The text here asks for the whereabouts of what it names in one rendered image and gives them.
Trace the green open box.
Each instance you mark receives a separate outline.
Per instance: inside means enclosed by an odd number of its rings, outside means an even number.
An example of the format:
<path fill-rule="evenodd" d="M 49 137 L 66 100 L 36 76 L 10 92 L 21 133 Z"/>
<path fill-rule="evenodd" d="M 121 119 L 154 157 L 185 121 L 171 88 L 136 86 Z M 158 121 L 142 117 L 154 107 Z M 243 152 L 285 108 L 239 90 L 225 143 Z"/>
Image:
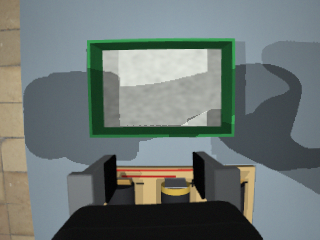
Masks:
<path fill-rule="evenodd" d="M 90 138 L 234 137 L 235 38 L 87 40 Z"/>

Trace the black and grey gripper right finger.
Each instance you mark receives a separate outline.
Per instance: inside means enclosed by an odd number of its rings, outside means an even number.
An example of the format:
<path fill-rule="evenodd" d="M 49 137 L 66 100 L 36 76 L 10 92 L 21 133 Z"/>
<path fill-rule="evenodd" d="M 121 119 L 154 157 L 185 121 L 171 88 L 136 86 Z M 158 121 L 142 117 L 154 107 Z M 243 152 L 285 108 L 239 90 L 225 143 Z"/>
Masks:
<path fill-rule="evenodd" d="M 236 166 L 224 166 L 204 151 L 192 152 L 193 184 L 207 201 L 226 201 L 241 212 L 241 178 Z"/>

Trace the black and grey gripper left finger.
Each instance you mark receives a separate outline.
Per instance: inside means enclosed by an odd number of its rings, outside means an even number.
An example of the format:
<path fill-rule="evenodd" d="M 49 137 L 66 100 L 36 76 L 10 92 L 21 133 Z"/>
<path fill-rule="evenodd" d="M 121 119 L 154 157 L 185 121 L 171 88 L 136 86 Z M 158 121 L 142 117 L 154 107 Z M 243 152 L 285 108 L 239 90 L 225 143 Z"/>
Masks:
<path fill-rule="evenodd" d="M 116 155 L 104 155 L 82 172 L 67 175 L 69 216 L 81 207 L 109 203 L 117 184 Z"/>

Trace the tan battery holder board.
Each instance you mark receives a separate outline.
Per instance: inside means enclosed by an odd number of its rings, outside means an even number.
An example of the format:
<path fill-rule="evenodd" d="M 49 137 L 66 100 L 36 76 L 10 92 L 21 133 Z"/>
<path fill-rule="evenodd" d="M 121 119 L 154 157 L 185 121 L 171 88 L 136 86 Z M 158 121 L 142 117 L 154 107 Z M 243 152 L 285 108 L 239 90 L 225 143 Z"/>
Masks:
<path fill-rule="evenodd" d="M 241 184 L 245 182 L 244 215 L 252 223 L 254 197 L 254 165 L 236 166 L 240 169 Z M 193 184 L 193 166 L 117 166 L 118 185 L 135 183 L 135 204 L 161 204 L 161 183 L 165 188 L 187 188 L 190 183 L 190 202 L 202 199 Z M 245 179 L 245 180 L 244 180 Z"/>

